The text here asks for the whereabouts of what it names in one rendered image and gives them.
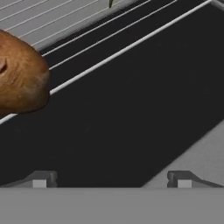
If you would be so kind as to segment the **brown baguette bread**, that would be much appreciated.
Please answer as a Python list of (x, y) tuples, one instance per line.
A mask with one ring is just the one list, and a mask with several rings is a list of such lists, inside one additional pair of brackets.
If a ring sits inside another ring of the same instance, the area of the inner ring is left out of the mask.
[(50, 71), (25, 41), (0, 30), (0, 115), (42, 109), (50, 98)]

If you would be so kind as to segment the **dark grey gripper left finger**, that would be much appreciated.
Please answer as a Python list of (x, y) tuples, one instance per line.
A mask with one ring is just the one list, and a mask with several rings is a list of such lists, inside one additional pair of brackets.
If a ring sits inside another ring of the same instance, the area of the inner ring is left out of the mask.
[(24, 179), (0, 185), (0, 188), (54, 188), (57, 186), (57, 178), (56, 171), (34, 171)]

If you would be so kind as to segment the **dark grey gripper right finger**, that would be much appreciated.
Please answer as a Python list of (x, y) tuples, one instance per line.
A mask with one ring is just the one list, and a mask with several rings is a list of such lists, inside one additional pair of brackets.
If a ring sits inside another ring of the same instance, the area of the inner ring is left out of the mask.
[(210, 181), (199, 178), (191, 171), (168, 171), (168, 188), (223, 188)]

